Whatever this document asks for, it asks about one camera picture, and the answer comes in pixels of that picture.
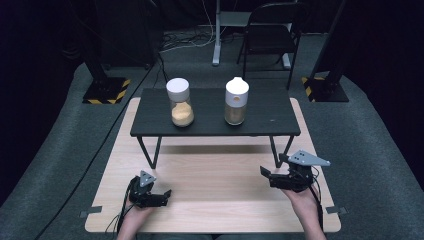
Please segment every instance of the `wooden tabletop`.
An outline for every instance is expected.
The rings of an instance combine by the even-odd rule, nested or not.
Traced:
[[[289,155],[299,149],[316,154],[299,104],[290,99],[301,128]],[[89,232],[104,232],[119,213],[130,180],[140,170],[157,177],[152,193],[172,189],[166,207],[158,208],[140,229],[151,233],[271,233],[303,232],[290,201],[278,189],[270,188],[260,174],[264,166],[276,169],[268,137],[164,137],[157,168],[150,169],[136,138],[130,136],[139,98],[132,99],[92,206],[100,213],[88,216]],[[156,137],[145,137],[154,154]],[[282,152],[288,137],[275,137]],[[320,167],[324,231],[336,232],[341,224],[337,214],[327,214],[334,205]]]

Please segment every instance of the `desk leg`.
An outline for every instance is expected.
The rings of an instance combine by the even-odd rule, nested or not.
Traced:
[[[284,156],[287,156],[287,153],[289,152],[290,146],[293,142],[294,136],[291,135],[289,138],[289,142],[286,145],[286,148],[284,149]],[[283,161],[279,159],[279,157],[277,156],[277,150],[275,148],[275,143],[274,143],[274,137],[273,136],[269,136],[269,141],[271,142],[271,150],[272,150],[272,154],[274,154],[274,162],[275,162],[275,167],[276,168],[280,168],[281,165],[283,164]]]
[[[212,66],[219,65],[221,55],[221,6],[220,0],[216,0],[216,22],[215,22],[215,49],[213,51]]]
[[[146,146],[144,145],[143,138],[137,137],[138,143],[140,143],[141,149],[143,150],[144,155],[146,156],[147,162],[150,165],[151,169],[156,169],[156,163],[158,162],[158,155],[160,149],[160,143],[162,141],[162,137],[158,137],[158,142],[156,143],[155,157],[153,158],[153,162],[150,159],[149,153],[147,152]]]

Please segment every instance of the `table leg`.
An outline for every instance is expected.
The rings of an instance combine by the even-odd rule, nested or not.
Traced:
[[[213,52],[212,66],[219,65],[221,55],[221,6],[220,0],[216,0],[216,20],[215,20],[215,49]]]
[[[290,146],[293,142],[294,136],[291,135],[289,138],[289,142],[286,145],[286,148],[284,149],[284,156],[287,156],[287,153],[289,152]],[[273,136],[269,136],[269,141],[271,142],[271,150],[272,150],[272,154],[274,155],[274,162],[275,162],[275,167],[276,168],[280,168],[281,165],[283,164],[283,161],[279,159],[278,155],[277,155],[277,149],[275,148],[275,143],[274,143],[274,137]]]
[[[137,140],[138,140],[138,143],[141,146],[141,149],[143,150],[144,155],[146,156],[146,159],[147,159],[147,162],[150,165],[150,168],[151,169],[156,169],[156,163],[158,161],[158,155],[159,155],[159,149],[160,149],[160,143],[162,141],[162,137],[161,136],[158,137],[158,141],[156,143],[156,150],[155,150],[155,156],[153,158],[153,162],[152,162],[152,160],[150,158],[149,153],[147,152],[146,146],[144,145],[143,138],[142,137],[137,137]]]
[[[286,27],[288,30],[291,29],[291,23],[287,24]],[[285,53],[282,57],[282,62],[283,62],[283,68],[286,70],[290,70],[291,69],[291,63],[290,63],[290,59],[289,59],[289,55],[287,53]]]

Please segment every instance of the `black cable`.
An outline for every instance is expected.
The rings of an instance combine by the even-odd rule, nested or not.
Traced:
[[[59,210],[56,212],[56,214],[50,219],[50,221],[47,223],[46,226],[44,226],[44,228],[38,233],[38,235],[35,237],[35,240],[39,239],[44,232],[47,230],[48,227],[50,227],[50,225],[53,223],[53,221],[57,218],[57,216],[59,216],[59,214],[62,212],[63,208],[66,206],[66,204],[68,204],[69,200],[71,199],[71,197],[74,195],[74,193],[76,192],[77,188],[79,187],[79,185],[81,184],[81,182],[84,180],[85,176],[87,175],[88,170],[90,169],[91,165],[93,165],[94,160],[96,159],[96,157],[99,155],[100,150],[103,148],[103,146],[105,145],[110,133],[112,132],[112,129],[114,128],[114,126],[116,125],[116,123],[118,122],[120,116],[122,115],[122,113],[124,112],[124,110],[127,108],[130,100],[132,99],[132,97],[134,96],[134,94],[137,92],[138,88],[141,86],[141,84],[144,82],[144,80],[147,78],[147,76],[149,75],[150,71],[152,70],[152,68],[150,68],[148,70],[148,72],[146,73],[146,75],[144,76],[144,78],[141,80],[141,82],[138,84],[138,86],[136,87],[136,89],[134,90],[134,92],[129,96],[129,100],[125,103],[125,106],[122,108],[122,110],[119,112],[118,117],[115,119],[115,121],[112,124],[112,127],[109,129],[109,131],[106,134],[106,137],[103,139],[102,143],[100,144],[100,147],[97,149],[96,153],[94,154],[94,156],[91,158],[88,166],[86,167],[84,173],[82,174],[82,176],[80,177],[80,179],[78,180],[77,184],[74,186],[74,188],[72,189],[71,193],[68,195],[68,197],[66,198],[65,202],[62,204],[62,206],[59,208]]]
[[[319,194],[319,202],[321,202],[321,186],[319,185],[318,179],[316,177],[314,177],[315,182],[317,183],[317,187],[318,187],[318,194]]]
[[[315,166],[312,166],[313,169],[315,169],[315,171],[317,171],[317,175],[315,175],[315,178],[318,178],[320,172],[318,171],[318,169]]]
[[[213,27],[212,27],[212,22],[211,22],[211,19],[210,19],[208,13],[207,13],[204,0],[202,0],[202,4],[203,4],[203,9],[205,10],[206,17],[208,18],[208,21],[209,21],[209,26],[211,28],[211,33],[210,34],[209,33],[208,34],[203,34],[203,33],[197,34],[196,33],[196,28],[194,28],[195,34],[194,34],[194,36],[192,38],[185,39],[184,41],[176,41],[175,43],[173,43],[173,42],[171,42],[171,43],[165,43],[163,45],[163,47],[162,47],[161,52],[166,52],[166,51],[169,51],[169,50],[174,50],[174,49],[184,48],[184,47],[203,47],[203,46],[206,46],[206,45],[208,45],[208,44],[210,44],[210,43],[212,43],[214,41],[212,39],[213,38],[213,35],[214,35],[214,31],[213,31]],[[206,36],[209,36],[209,39],[207,40],[207,42],[206,43],[203,43],[203,44],[200,44],[200,45],[197,45],[195,43],[198,40],[197,38],[199,37],[199,40],[201,40],[202,39],[202,36],[205,36],[205,35]],[[184,44],[190,43],[190,44],[192,44],[192,46],[190,46],[190,45],[177,46],[178,43],[184,43]]]
[[[153,84],[153,88],[155,88],[156,87],[156,83],[158,82],[158,80],[159,80],[159,73],[162,71],[162,73],[163,73],[163,77],[164,77],[164,79],[165,79],[165,84],[166,83],[168,83],[168,81],[169,81],[169,77],[168,77],[168,74],[166,74],[166,71],[165,71],[165,63],[164,63],[164,61],[163,61],[163,58],[162,58],[162,56],[160,55],[160,53],[158,53],[158,59],[160,60],[160,63],[159,63],[159,69],[158,69],[158,72],[156,73],[156,80],[155,80],[155,83]]]
[[[313,189],[312,189],[312,184],[309,184],[309,182],[308,182],[308,179],[306,179],[305,178],[305,176],[303,176],[302,174],[300,174],[298,171],[296,171],[296,170],[291,170],[292,172],[294,172],[294,173],[296,173],[296,175],[299,175],[304,181],[305,181],[305,184],[308,186],[308,188],[311,190],[311,192],[312,192],[312,195],[314,196],[314,198],[315,198],[315,201],[317,202],[317,203],[319,203],[320,205],[321,205],[321,199],[320,198],[318,198],[317,197],[317,195],[316,195],[316,193],[315,193],[315,191],[313,191]]]
[[[117,228],[117,233],[119,233],[119,230],[121,229],[122,223],[124,222],[124,217],[125,215],[128,213],[129,210],[131,210],[131,208],[134,206],[134,204],[132,204],[128,209],[125,209],[125,205],[127,203],[127,198],[128,198],[128,192],[130,191],[131,187],[133,186],[134,182],[136,181],[136,178],[133,178],[130,183],[128,184],[127,190],[125,191],[125,197],[124,197],[124,201],[122,203],[122,208],[121,208],[121,213],[118,219],[118,228]]]
[[[161,47],[161,52],[166,52],[169,50],[172,50],[174,48],[179,48],[179,45],[183,44],[192,44],[192,46],[186,46],[186,47],[195,47],[196,42],[198,41],[202,41],[205,38],[210,41],[210,34],[208,32],[202,32],[200,31],[200,33],[196,33],[196,29],[195,28],[195,33],[194,35],[188,35],[187,37],[178,37],[177,35],[182,35],[182,34],[186,34],[186,33],[180,33],[180,34],[165,34],[164,35],[164,41]]]
[[[119,214],[118,214],[118,215],[116,215],[116,216],[112,219],[112,221],[110,221],[109,225],[107,225],[106,230],[105,230],[105,234],[107,234],[107,230],[109,229],[110,225],[112,225],[112,223],[113,223],[113,222],[115,222],[115,225],[113,226],[113,229],[115,229],[115,228],[116,228],[116,224],[117,224],[117,222],[118,222],[118,221],[116,221],[116,220],[117,220],[117,218],[119,218]]]
[[[314,195],[314,198],[317,202],[317,211],[318,211],[318,221],[319,221],[319,226],[321,227],[321,230],[324,231],[324,221],[323,221],[323,212],[322,212],[322,205],[321,205],[321,201],[318,200],[317,195],[315,194],[314,189],[312,188],[311,185],[308,186],[309,190],[311,190],[312,194]]]

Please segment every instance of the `yellow and black tape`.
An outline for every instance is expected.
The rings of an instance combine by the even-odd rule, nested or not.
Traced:
[[[318,77],[318,78],[314,78],[314,79],[315,80],[325,80],[325,78],[322,78],[322,77]],[[314,92],[313,92],[311,85],[310,85],[309,78],[303,77],[302,82],[303,82],[303,87],[305,88],[305,91],[306,91],[306,96],[308,97],[309,101],[315,102],[316,100],[315,100],[315,97],[314,97]]]
[[[83,103],[89,104],[116,104],[120,103],[122,98],[124,98],[127,91],[128,85],[130,85],[131,80],[127,79],[123,82],[120,91],[117,93],[116,97],[111,98],[89,98],[84,99]]]

